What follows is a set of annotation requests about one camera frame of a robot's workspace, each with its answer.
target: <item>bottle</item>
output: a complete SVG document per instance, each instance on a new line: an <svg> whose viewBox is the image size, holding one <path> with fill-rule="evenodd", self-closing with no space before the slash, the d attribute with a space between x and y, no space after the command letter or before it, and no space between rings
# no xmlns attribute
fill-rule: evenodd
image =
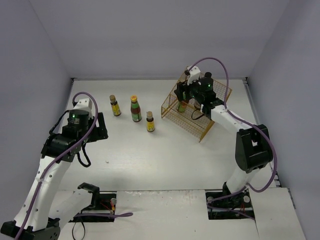
<svg viewBox="0 0 320 240"><path fill-rule="evenodd" d="M187 105L189 103L189 100L186 100L186 94L183 93L183 99L182 101L178 102L178 105L176 107L177 111L179 113L184 113L187 109Z"/></svg>
<svg viewBox="0 0 320 240"><path fill-rule="evenodd" d="M146 113L146 130L148 132L153 132L155 130L155 121L152 115L152 111Z"/></svg>
<svg viewBox="0 0 320 240"><path fill-rule="evenodd" d="M141 109L138 103L138 97L136 95L131 96L131 116L134 122L140 122L141 117Z"/></svg>
<svg viewBox="0 0 320 240"><path fill-rule="evenodd" d="M116 117L120 116L121 111L115 95L110 95L110 101L111 101L113 115L115 115Z"/></svg>

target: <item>black cable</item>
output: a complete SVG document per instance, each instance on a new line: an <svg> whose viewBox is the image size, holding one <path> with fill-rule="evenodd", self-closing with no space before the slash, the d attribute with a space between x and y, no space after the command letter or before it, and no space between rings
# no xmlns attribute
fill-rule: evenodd
<svg viewBox="0 0 320 240"><path fill-rule="evenodd" d="M192 120L198 120L198 119L202 118L202 117L205 115L205 114L202 114L202 115L200 115L200 116L198 116L198 117L196 117L196 118L193 118L193 115L194 115L194 113L195 113L196 111L199 111L199 110L196 109L196 110L194 110L193 113L191 114L191 119L192 119Z"/></svg>
<svg viewBox="0 0 320 240"><path fill-rule="evenodd" d="M62 118L64 117L64 115L65 115L66 113L68 113L68 112L69 112L69 110L66 110L66 111L59 117L59 119L58 119L58 121L56 122L56 124L53 125L53 127L50 129L50 131L49 131L49 134L50 134L50 135L52 135L52 134L54 133L54 130L55 130L56 127L59 125L59 123L61 122L61 120L62 120Z"/></svg>
<svg viewBox="0 0 320 240"><path fill-rule="evenodd" d="M86 161L88 162L87 164L85 164L85 163L81 160L81 157L80 157L80 153L79 153L79 152L76 153L76 156L77 156L77 158L78 158L79 163L80 163L83 167L88 168L88 167L91 166L91 161L90 161L90 159L89 159L89 157L88 157L88 155L87 155L87 152L86 152L86 144L84 144L84 145L82 146L82 151L83 151L83 155L84 155Z"/></svg>
<svg viewBox="0 0 320 240"><path fill-rule="evenodd" d="M85 227L84 221L82 220L82 217L78 217L77 220L80 220L81 225L82 225L82 227L83 227L84 233L83 233L83 237L81 238L81 240L84 240L84 238L85 238L85 236L86 236L86 227ZM76 226L77 223L78 223L78 221L76 221L76 222L74 223L73 228L72 228L72 231L71 231L73 240L76 240L75 235L74 235L74 230L75 230L75 226Z"/></svg>

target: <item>sauce bottle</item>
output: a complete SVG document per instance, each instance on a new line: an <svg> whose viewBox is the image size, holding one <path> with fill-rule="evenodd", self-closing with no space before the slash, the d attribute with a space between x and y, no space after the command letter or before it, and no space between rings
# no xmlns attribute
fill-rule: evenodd
<svg viewBox="0 0 320 240"><path fill-rule="evenodd" d="M155 130L155 121L152 115L152 111L146 113L146 130L148 132L153 132Z"/></svg>
<svg viewBox="0 0 320 240"><path fill-rule="evenodd" d="M121 111L115 95L110 95L110 101L111 101L113 115L115 115L116 117L120 116Z"/></svg>
<svg viewBox="0 0 320 240"><path fill-rule="evenodd" d="M134 122L140 122L141 117L141 109L138 103L138 97L136 95L131 96L131 116Z"/></svg>

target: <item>yellow cap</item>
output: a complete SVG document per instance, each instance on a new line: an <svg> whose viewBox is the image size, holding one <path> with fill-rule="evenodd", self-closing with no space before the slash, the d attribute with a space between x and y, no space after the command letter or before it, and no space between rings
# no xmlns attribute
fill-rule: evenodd
<svg viewBox="0 0 320 240"><path fill-rule="evenodd" d="M136 95L131 96L131 102L135 102L138 100L138 97Z"/></svg>

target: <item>small brown bottle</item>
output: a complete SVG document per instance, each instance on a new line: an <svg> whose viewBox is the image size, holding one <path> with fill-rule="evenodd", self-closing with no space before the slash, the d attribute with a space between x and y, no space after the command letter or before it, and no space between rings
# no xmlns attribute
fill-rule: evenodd
<svg viewBox="0 0 320 240"><path fill-rule="evenodd" d="M146 113L146 129L148 132L153 132L155 130L155 121L152 111Z"/></svg>
<svg viewBox="0 0 320 240"><path fill-rule="evenodd" d="M111 101L113 115L115 115L116 117L120 116L121 111L115 95L110 95L110 101Z"/></svg>

